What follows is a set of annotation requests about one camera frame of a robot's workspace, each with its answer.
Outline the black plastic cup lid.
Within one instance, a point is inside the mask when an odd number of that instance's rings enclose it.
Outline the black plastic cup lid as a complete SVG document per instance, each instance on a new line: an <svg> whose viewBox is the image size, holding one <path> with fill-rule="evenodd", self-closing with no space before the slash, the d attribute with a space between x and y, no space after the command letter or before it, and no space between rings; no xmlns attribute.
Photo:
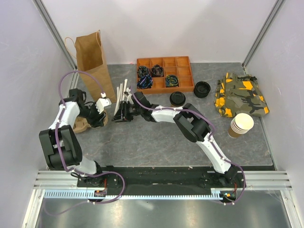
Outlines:
<svg viewBox="0 0 304 228"><path fill-rule="evenodd" d="M170 102L185 102L186 97L185 97L184 93L176 91L170 95L169 100L170 100Z"/></svg>

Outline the brown paper bag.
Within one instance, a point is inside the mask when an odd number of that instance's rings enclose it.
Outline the brown paper bag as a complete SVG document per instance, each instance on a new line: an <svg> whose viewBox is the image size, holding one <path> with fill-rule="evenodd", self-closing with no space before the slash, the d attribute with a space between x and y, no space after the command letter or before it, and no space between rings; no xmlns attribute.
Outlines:
<svg viewBox="0 0 304 228"><path fill-rule="evenodd" d="M77 69L92 99L97 101L104 92L112 103L116 102L116 92L112 84L101 42L100 31L72 40L76 53Z"/></svg>

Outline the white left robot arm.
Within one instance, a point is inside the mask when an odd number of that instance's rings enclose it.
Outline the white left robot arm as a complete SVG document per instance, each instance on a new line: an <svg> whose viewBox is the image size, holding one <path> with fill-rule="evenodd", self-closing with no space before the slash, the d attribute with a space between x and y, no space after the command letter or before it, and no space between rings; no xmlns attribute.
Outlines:
<svg viewBox="0 0 304 228"><path fill-rule="evenodd" d="M59 112L51 126L39 133L39 140L47 166L52 171L74 171L88 176L94 187L104 182L100 165L86 158L77 140L73 127L77 117L84 118L93 128L104 126L107 117L105 108L111 105L106 93L96 102L86 102L86 92L71 89L69 96L59 103Z"/></svg>

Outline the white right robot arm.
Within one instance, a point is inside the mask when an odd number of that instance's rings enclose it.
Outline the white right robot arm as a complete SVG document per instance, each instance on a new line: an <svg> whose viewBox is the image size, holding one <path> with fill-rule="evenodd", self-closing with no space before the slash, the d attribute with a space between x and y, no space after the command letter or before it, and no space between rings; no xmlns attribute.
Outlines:
<svg viewBox="0 0 304 228"><path fill-rule="evenodd" d="M197 144L213 165L218 183L230 186L236 178L237 167L229 160L216 143L211 123L192 104L180 107L165 107L151 104L142 92L128 94L127 100L117 103L113 122L130 122L134 116L141 116L148 122L176 124L184 137Z"/></svg>

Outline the cardboard cup carrier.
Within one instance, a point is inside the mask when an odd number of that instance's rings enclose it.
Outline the cardboard cup carrier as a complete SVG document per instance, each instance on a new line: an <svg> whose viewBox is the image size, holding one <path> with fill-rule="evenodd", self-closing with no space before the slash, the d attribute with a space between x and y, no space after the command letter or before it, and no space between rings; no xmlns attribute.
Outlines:
<svg viewBox="0 0 304 228"><path fill-rule="evenodd" d="M75 120L73 131L74 133L81 133L86 131L88 128L98 128L103 127L108 123L108 116L105 115L105 117L102 120L97 120L94 118L84 118L78 116Z"/></svg>

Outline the blue striped cup sleeve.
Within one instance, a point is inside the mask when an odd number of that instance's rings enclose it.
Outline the blue striped cup sleeve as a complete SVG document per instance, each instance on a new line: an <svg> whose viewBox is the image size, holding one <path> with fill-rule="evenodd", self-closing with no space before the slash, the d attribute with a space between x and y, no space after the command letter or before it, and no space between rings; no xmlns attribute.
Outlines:
<svg viewBox="0 0 304 228"><path fill-rule="evenodd" d="M138 89L149 89L153 85L153 79L150 75L146 75L140 78L137 82Z"/></svg>

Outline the dark patterned cup sleeve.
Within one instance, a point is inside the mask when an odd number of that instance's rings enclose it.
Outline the dark patterned cup sleeve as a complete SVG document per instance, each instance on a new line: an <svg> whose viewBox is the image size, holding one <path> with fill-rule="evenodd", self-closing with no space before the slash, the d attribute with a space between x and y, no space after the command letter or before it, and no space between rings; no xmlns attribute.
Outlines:
<svg viewBox="0 0 304 228"><path fill-rule="evenodd" d="M137 69L137 75L139 78L150 75L150 69L146 66L139 66Z"/></svg>

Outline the brown black cup sleeve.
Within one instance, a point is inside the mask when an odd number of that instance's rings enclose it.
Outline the brown black cup sleeve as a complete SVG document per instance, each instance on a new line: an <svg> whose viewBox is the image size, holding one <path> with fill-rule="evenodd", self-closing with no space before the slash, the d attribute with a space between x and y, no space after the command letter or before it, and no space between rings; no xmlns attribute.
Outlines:
<svg viewBox="0 0 304 228"><path fill-rule="evenodd" d="M152 77L163 77L164 76L164 70L163 67L156 64L151 68L151 75Z"/></svg>

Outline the green yellow cup sleeve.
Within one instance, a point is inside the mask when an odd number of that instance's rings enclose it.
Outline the green yellow cup sleeve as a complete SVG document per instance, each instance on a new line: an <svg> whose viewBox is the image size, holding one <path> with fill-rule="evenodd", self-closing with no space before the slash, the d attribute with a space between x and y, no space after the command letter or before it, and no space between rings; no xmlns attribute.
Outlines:
<svg viewBox="0 0 304 228"><path fill-rule="evenodd" d="M176 75L167 75L165 77L165 85L166 87L178 87L179 79Z"/></svg>

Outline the stack of black lids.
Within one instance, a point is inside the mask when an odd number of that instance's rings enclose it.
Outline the stack of black lids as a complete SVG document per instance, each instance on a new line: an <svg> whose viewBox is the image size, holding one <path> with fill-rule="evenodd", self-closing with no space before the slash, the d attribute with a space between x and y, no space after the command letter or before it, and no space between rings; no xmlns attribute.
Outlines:
<svg viewBox="0 0 304 228"><path fill-rule="evenodd" d="M194 94L198 98L205 98L210 92L210 85L207 82L199 81L195 84Z"/></svg>

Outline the camouflage cloth bag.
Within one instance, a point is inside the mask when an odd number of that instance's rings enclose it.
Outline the camouflage cloth bag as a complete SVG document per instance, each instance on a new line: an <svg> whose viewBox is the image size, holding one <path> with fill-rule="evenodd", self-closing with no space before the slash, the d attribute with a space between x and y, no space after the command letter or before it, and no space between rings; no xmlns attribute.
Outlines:
<svg viewBox="0 0 304 228"><path fill-rule="evenodd" d="M240 113L263 117L270 112L257 78L230 72L217 81L214 105L222 117L228 118Z"/></svg>

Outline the stack of paper cups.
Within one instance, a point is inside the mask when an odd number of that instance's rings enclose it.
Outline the stack of paper cups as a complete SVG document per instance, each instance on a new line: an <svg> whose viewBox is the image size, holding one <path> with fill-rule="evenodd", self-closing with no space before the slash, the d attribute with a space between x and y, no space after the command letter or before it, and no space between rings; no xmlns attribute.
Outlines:
<svg viewBox="0 0 304 228"><path fill-rule="evenodd" d="M232 138L238 138L251 130L253 126L254 120L250 115L239 113L230 122L228 134Z"/></svg>

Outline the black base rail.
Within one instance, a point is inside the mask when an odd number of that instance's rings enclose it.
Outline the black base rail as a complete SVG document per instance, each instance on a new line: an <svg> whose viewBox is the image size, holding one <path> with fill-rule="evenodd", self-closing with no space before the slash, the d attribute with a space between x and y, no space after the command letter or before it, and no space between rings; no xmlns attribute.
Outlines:
<svg viewBox="0 0 304 228"><path fill-rule="evenodd" d="M186 196L209 195L212 189L243 188L245 179L239 169L232 166L226 174L213 167L114 167L101 168L103 176L80 178L78 187L106 187L107 194L120 192L127 196Z"/></svg>

